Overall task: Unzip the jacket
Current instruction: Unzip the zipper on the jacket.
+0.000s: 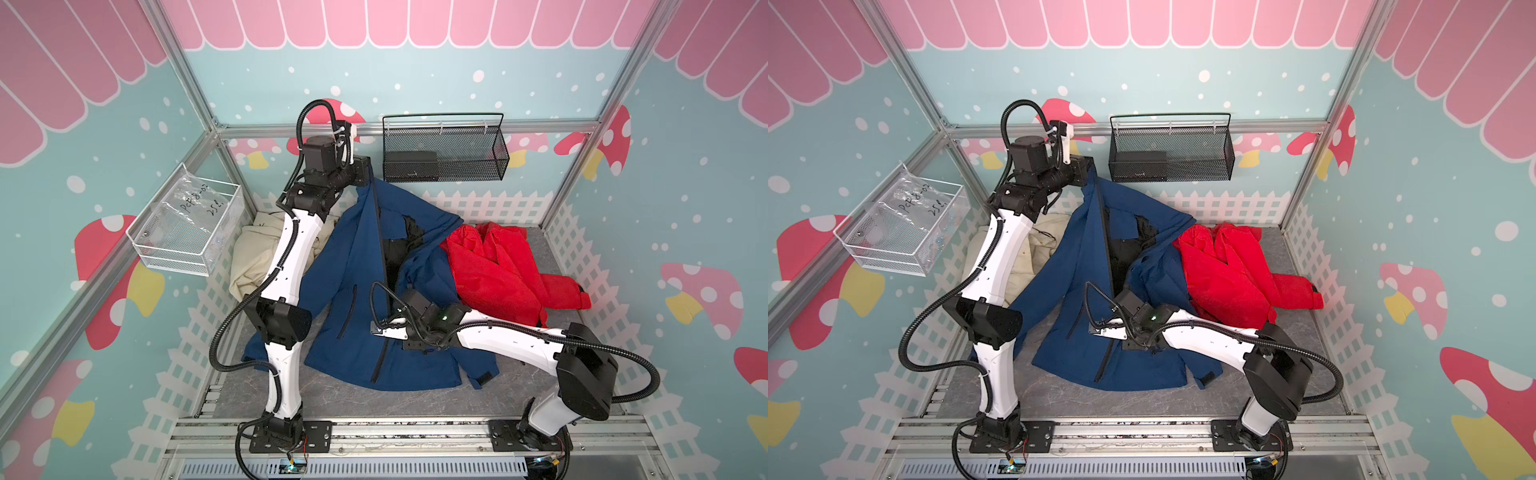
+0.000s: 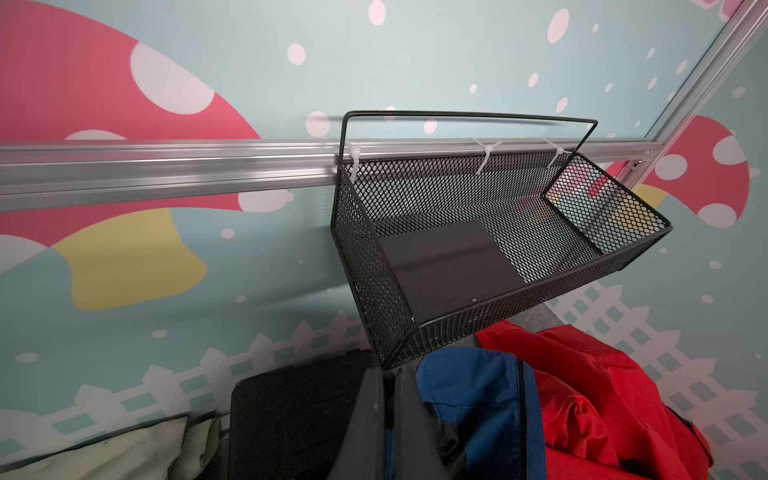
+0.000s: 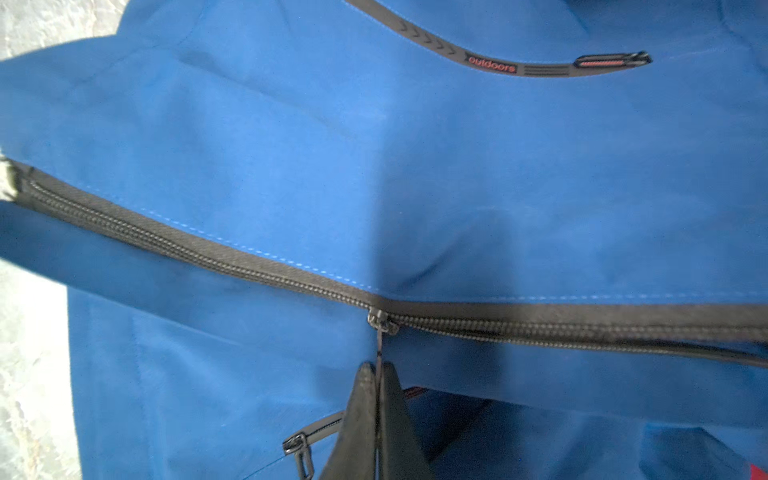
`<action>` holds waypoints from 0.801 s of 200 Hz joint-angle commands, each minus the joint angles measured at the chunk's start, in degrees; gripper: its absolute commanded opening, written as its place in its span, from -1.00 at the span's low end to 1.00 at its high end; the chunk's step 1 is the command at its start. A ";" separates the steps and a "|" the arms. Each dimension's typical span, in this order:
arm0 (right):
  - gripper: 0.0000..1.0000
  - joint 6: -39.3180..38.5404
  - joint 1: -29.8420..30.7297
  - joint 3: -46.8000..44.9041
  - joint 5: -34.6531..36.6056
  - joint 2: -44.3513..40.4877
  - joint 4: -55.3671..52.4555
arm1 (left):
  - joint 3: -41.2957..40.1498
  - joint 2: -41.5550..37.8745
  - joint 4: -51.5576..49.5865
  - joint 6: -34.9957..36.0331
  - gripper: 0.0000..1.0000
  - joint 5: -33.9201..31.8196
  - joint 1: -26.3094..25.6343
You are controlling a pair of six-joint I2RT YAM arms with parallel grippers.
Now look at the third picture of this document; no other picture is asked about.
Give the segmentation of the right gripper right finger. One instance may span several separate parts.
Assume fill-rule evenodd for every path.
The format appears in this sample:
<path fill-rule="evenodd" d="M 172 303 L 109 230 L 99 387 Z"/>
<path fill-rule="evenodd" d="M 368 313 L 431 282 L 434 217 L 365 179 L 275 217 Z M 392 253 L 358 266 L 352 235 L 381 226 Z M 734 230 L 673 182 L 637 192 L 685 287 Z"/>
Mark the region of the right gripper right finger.
<path fill-rule="evenodd" d="M 394 365 L 385 362 L 379 385 L 379 478 L 433 479 L 417 438 Z"/>

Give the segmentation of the red jacket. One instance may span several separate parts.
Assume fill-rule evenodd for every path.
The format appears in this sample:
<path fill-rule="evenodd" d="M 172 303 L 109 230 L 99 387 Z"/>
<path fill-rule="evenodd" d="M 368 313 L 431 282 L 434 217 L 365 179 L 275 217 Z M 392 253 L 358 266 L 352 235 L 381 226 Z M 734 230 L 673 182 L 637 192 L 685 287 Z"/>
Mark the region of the red jacket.
<path fill-rule="evenodd" d="M 750 480 L 768 480 L 768 473 L 756 465 L 751 465 Z"/>

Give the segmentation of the navy blue jacket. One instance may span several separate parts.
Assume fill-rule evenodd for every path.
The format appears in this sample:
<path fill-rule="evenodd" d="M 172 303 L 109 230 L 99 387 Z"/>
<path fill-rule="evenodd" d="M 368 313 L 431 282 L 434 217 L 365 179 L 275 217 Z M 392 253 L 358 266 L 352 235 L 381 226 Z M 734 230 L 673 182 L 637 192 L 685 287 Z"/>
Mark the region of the navy blue jacket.
<path fill-rule="evenodd" d="M 363 363 L 380 479 L 385 362 L 433 479 L 767 466 L 763 1 L 132 1 L 1 192 L 87 479 L 321 479 Z"/>

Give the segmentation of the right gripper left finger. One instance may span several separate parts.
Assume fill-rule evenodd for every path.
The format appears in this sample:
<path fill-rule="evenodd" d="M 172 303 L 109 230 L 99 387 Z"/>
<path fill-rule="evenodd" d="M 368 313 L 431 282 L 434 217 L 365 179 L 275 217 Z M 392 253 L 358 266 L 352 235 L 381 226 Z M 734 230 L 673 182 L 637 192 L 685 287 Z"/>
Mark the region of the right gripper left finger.
<path fill-rule="evenodd" d="M 374 479 L 377 461 L 377 381 L 371 363 L 358 369 L 338 438 L 321 479 Z"/>

